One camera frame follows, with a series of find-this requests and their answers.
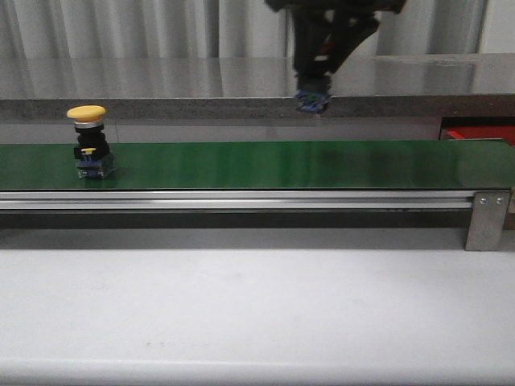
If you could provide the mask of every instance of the metal bracket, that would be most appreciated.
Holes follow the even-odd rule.
[[[509,197],[508,213],[515,213],[515,189],[512,189],[511,195]]]
[[[497,250],[510,198],[510,191],[479,191],[476,193],[465,245],[466,250]]]

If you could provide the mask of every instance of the red object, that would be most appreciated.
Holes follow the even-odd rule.
[[[331,40],[324,42],[320,48],[319,55],[329,55],[334,47],[335,44]]]
[[[515,126],[463,126],[447,130],[454,139],[502,138],[515,146]]]

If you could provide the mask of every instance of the yellow button cap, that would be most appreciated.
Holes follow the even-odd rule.
[[[102,106],[86,105],[69,109],[66,116],[75,122],[95,122],[99,121],[106,113]]]
[[[87,147],[85,149],[80,149],[80,151],[86,155],[91,155],[93,154],[93,151],[95,151],[96,149],[96,147]]]

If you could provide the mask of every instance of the white curtain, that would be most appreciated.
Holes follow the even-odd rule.
[[[514,3],[408,0],[401,15],[380,15],[356,55],[488,51],[503,40],[494,11],[509,25]],[[0,0],[0,57],[283,57],[291,24],[264,0]]]

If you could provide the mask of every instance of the white surface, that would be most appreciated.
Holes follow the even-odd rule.
[[[513,0],[488,1],[480,40],[481,53],[515,52],[513,18],[515,18]]]
[[[0,231],[0,384],[513,384],[515,235],[463,237]]]

